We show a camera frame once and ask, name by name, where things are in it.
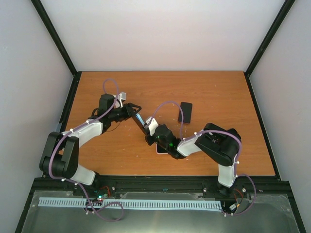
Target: smartphone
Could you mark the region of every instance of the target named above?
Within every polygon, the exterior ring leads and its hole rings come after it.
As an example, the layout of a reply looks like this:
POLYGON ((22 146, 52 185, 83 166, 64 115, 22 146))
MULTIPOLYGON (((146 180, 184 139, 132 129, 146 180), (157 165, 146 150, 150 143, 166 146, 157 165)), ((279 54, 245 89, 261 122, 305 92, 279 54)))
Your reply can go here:
MULTIPOLYGON (((190 124, 191 120, 191 113, 192 113, 192 103, 187 103, 187 102, 181 102, 180 107, 183 110, 184 113, 184 123, 185 124, 190 124)), ((181 122, 181 112, 179 110, 179 115, 178 115, 178 122, 181 122)))
POLYGON ((167 154, 167 151, 165 149, 163 149, 161 146, 156 145, 156 153, 157 154, 167 154))

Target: wooden tabletop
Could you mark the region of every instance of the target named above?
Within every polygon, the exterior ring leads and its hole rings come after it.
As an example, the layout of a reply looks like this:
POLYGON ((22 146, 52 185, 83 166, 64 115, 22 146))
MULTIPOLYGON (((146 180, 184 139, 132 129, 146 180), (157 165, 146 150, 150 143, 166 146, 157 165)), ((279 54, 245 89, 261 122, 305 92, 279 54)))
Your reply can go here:
MULTIPOLYGON (((235 128, 243 145, 238 173, 275 174, 242 71, 83 72, 67 130, 85 122, 98 107, 106 78, 117 81, 119 90, 127 94, 126 102, 142 107, 143 119, 167 100, 192 103, 191 123, 184 126, 184 137, 209 122, 224 129, 235 128)), ((116 93, 112 82, 107 82, 106 90, 116 93)), ((176 136, 178 112, 177 106, 167 104, 156 115, 158 123, 166 124, 176 136)), ((110 130, 116 126, 112 123, 110 130)), ((147 145, 132 119, 84 144, 79 163, 103 175, 218 175, 217 164, 203 152, 181 160, 156 154, 156 145, 147 145)))

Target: black metal frame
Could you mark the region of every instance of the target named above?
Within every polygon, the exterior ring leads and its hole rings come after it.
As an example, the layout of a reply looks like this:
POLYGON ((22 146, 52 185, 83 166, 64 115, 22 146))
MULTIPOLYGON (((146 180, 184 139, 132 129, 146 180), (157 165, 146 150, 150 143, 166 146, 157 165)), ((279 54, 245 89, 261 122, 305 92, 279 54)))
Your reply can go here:
MULTIPOLYGON (((49 31, 53 41, 55 42, 57 48, 59 49, 61 55, 63 56, 68 68, 70 69, 73 75, 73 81, 69 90, 69 94, 64 106, 64 110, 62 112, 60 118, 61 124, 61 131, 64 131, 68 122, 68 118, 70 115, 70 110, 73 104, 73 100, 76 94, 76 90, 79 84, 79 80, 81 77, 81 72, 77 72, 75 69, 68 53, 64 45, 62 44, 49 16, 47 15, 42 3, 40 0, 31 0, 34 7, 38 11, 43 23, 45 24, 47 30, 49 31)), ((260 176, 260 177, 252 177, 254 183, 256 184, 257 190, 264 190, 265 193, 278 193, 278 194, 286 194, 289 198, 292 210, 294 212, 294 216, 296 218, 296 222, 298 224, 300 232, 306 232, 298 207, 296 205, 290 184, 288 182, 283 182, 280 179, 280 174, 278 168, 276 166, 275 158, 273 156, 273 152, 271 150, 271 146, 269 143, 269 139, 267 136, 266 129, 263 124, 263 120, 260 114, 260 110, 257 105, 256 97, 253 92, 253 88, 250 82, 250 76, 254 71, 256 65, 258 64, 260 58, 264 54, 266 48, 268 47, 269 43, 273 39, 274 35, 276 34, 278 28, 280 27, 281 23, 283 22, 285 16, 289 12, 290 8, 292 7, 295 0, 285 0, 284 4, 282 5, 278 15, 276 16, 272 26, 270 27, 267 35, 265 36, 263 42, 261 43, 258 51, 256 52, 254 58, 252 59, 247 71, 245 74, 245 79, 248 85, 249 92, 251 94, 251 98, 259 119, 259 123, 261 126, 261 130, 269 151, 269 155, 275 170, 275 176, 268 177, 268 176, 260 176)), ((215 177, 213 176, 206 176, 206 177, 140 177, 140 176, 101 176, 101 181, 103 183, 109 184, 109 186, 114 186, 115 191, 114 195, 118 197, 120 194, 124 194, 126 192, 163 192, 163 189, 168 189, 169 192, 183 192, 183 193, 198 193, 202 191, 202 185, 204 181, 214 182, 215 177)), ((247 178, 239 178, 237 180, 238 185, 244 185, 247 190, 252 190, 252 186, 247 178)), ((25 218, 28 213, 28 209, 30 207, 30 203, 33 197, 33 193, 36 190, 72 190, 77 195, 82 195, 81 191, 77 189, 71 183, 61 182, 57 180, 53 180, 50 178, 35 178, 31 191, 29 193, 28 199, 25 204, 25 208, 22 212, 20 221, 18 223, 16 232, 21 232, 25 218)), ((226 200, 226 198, 218 196, 215 192, 207 192, 204 194, 205 197, 213 197, 217 200, 226 200)))

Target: gray wall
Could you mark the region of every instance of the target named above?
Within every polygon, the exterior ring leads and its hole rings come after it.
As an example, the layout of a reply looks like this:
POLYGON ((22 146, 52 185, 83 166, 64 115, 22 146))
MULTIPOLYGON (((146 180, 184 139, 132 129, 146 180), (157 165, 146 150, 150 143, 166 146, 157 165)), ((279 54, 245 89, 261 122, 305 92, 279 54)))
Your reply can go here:
POLYGON ((0 7, 0 232, 14 232, 71 74, 29 0, 0 7))
POLYGON ((78 70, 245 70, 284 0, 43 0, 78 70))
POLYGON ((297 0, 251 76, 283 180, 311 232, 311 1, 297 0))

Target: wooden table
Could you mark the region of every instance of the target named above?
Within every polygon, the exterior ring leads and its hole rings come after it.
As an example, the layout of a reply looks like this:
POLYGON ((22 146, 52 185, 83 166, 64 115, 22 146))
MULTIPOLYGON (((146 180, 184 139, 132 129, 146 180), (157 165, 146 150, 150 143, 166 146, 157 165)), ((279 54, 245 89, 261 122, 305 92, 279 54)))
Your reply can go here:
MULTIPOLYGON (((83 72, 75 95, 67 130, 86 121, 98 107, 106 78, 117 81, 126 92, 126 102, 142 107, 143 119, 151 116, 164 101, 191 102, 191 123, 183 136, 191 136, 212 122, 224 129, 235 128, 242 137, 238 173, 274 175, 274 169, 260 129, 259 121, 242 71, 127 71, 83 72)), ((108 93, 115 94, 112 82, 108 93)), ((179 135, 178 108, 164 105, 156 115, 179 135)), ((109 175, 218 175, 218 166, 203 152, 175 160, 156 154, 156 145, 148 146, 132 119, 116 130, 104 133, 84 144, 79 163, 100 174, 109 175)))

